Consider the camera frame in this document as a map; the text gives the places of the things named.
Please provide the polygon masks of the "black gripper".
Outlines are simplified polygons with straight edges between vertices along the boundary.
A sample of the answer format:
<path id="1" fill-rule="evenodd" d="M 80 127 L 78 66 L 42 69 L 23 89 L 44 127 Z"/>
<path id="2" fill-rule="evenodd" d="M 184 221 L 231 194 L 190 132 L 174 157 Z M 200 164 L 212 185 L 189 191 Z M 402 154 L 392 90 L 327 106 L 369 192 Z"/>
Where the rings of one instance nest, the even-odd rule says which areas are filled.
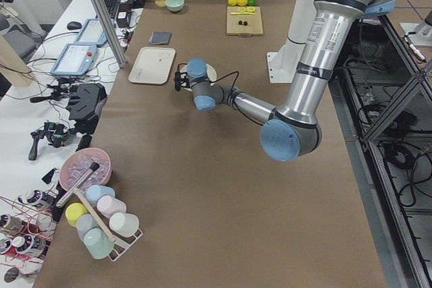
<path id="1" fill-rule="evenodd" d="M 188 74 L 186 72 L 177 71 L 175 73 L 174 79 L 175 79 L 174 87 L 175 87 L 175 90 L 177 92 L 179 92 L 181 88 L 189 88 L 190 87 Z"/>

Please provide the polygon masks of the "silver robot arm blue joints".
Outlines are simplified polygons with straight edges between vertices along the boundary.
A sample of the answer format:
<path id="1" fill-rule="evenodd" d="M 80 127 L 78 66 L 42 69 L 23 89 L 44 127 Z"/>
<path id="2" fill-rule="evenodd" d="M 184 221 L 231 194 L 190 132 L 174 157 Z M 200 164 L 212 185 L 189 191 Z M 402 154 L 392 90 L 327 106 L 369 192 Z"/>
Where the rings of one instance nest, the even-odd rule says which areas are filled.
<path id="1" fill-rule="evenodd" d="M 224 103 L 262 123 L 260 142 L 275 161 L 292 161 L 308 154 L 321 142 L 316 110 L 331 79 L 336 61 L 352 23 L 374 18 L 394 9 L 396 0 L 308 0 L 315 13 L 304 48 L 296 65 L 286 101 L 273 106 L 235 86 L 220 86 L 210 80 L 207 64 L 199 58 L 186 66 L 187 80 L 199 111 Z"/>

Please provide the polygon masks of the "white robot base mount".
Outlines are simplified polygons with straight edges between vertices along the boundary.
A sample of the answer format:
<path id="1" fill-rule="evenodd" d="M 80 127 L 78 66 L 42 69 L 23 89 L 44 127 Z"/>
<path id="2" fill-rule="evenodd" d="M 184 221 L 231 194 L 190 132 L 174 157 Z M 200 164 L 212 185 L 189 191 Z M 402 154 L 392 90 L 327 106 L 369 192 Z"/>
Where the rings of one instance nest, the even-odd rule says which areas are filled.
<path id="1" fill-rule="evenodd" d="M 314 22 L 314 0 L 296 0 L 285 45 L 267 53 L 270 83 L 291 83 Z"/>

